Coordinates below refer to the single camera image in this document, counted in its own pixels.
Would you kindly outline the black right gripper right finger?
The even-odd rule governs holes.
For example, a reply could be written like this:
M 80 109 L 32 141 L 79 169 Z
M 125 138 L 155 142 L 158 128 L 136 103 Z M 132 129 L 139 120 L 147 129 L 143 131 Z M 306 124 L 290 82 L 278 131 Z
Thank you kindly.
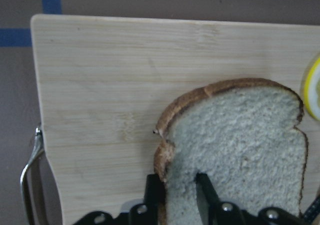
M 203 225 L 213 225 L 215 210 L 220 203 L 213 184 L 206 173 L 198 173 L 195 177 L 196 203 Z

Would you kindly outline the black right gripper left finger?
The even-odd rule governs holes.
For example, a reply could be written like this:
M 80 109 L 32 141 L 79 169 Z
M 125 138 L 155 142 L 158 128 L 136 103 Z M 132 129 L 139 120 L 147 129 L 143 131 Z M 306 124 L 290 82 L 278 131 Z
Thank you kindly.
M 143 203 L 158 206 L 165 203 L 166 191 L 164 183 L 157 174 L 148 174 L 146 177 Z

